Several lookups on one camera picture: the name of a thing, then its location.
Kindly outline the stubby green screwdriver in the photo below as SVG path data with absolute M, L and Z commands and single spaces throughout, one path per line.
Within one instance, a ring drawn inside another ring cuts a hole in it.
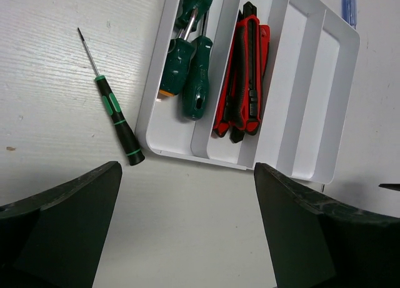
M 179 29 L 186 28 L 193 10 L 197 9 L 196 19 L 192 27 L 192 31 L 196 31 L 197 24 L 204 14 L 209 10 L 212 2 L 213 0 L 183 0 L 182 11 L 176 19 L 175 26 Z
M 159 87 L 159 93 L 163 96 L 173 97 L 178 95 L 186 82 L 189 63 L 194 52 L 194 46 L 188 42 L 188 37 L 197 15 L 198 9 L 194 8 L 187 26 L 179 31 L 177 38 L 170 41 Z

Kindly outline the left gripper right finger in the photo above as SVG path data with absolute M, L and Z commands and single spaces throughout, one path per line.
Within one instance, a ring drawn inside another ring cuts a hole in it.
M 278 287 L 398 287 L 399 219 L 304 186 L 273 167 L 254 169 Z

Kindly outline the blue screwdriver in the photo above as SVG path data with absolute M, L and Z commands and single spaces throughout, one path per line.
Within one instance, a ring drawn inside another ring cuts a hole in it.
M 353 28 L 357 26 L 357 0 L 341 0 L 342 18 Z

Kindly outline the black green precision screwdriver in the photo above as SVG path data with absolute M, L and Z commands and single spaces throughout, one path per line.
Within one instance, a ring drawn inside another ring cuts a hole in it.
M 77 28 L 77 32 L 79 34 L 80 40 L 83 44 L 89 62 L 91 63 L 92 69 L 96 76 L 94 78 L 94 82 L 97 85 L 97 89 L 100 93 L 102 103 L 104 105 L 104 108 L 108 116 L 112 120 L 112 124 L 115 128 L 122 149 L 128 159 L 129 165 L 130 166 L 138 165 L 143 160 L 145 160 L 145 156 L 141 150 L 141 146 L 138 140 L 136 139 L 136 136 L 134 135 L 134 132 L 131 129 L 130 125 L 128 124 L 126 118 L 124 117 L 119 102 L 115 94 L 113 93 L 108 83 L 108 80 L 104 75 L 102 75 L 99 72 L 94 62 L 94 59 L 90 53 L 86 40 L 79 27 Z

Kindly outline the red utility knife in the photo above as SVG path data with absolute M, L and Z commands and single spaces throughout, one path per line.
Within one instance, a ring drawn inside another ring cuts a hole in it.
M 234 57 L 234 41 L 235 41 L 236 32 L 234 31 L 234 36 L 231 42 L 231 48 L 229 52 L 229 58 L 227 62 L 225 77 L 223 86 L 221 89 L 216 116 L 213 125 L 213 133 L 217 135 L 217 137 L 224 137 L 230 128 L 230 120 L 231 120 L 231 89 L 233 87 L 234 82 L 234 68 L 232 65 L 232 60 Z
M 264 96 L 264 88 L 263 81 L 266 74 L 266 67 L 268 64 L 268 56 L 269 56 L 269 43 L 270 43 L 270 27 L 266 24 L 259 25 L 259 50 L 260 50 L 260 60 L 261 60 L 261 88 L 260 88 L 260 111 L 263 108 L 263 96 Z
M 233 143 L 244 135 L 256 135 L 261 123 L 261 53 L 257 8 L 251 2 L 243 6 L 234 35 L 234 86 L 231 113 Z

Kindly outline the long green screwdriver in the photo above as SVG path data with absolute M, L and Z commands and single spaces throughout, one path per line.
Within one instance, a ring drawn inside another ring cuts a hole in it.
M 193 41 L 195 53 L 182 92 L 182 113 L 185 118 L 200 120 L 209 99 L 209 60 L 213 42 L 205 35 L 207 14 L 204 15 L 201 35 Z

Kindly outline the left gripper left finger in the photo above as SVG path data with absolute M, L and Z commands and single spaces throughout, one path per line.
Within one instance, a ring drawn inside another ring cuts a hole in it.
M 122 174 L 107 162 L 1 206 L 1 287 L 92 287 Z

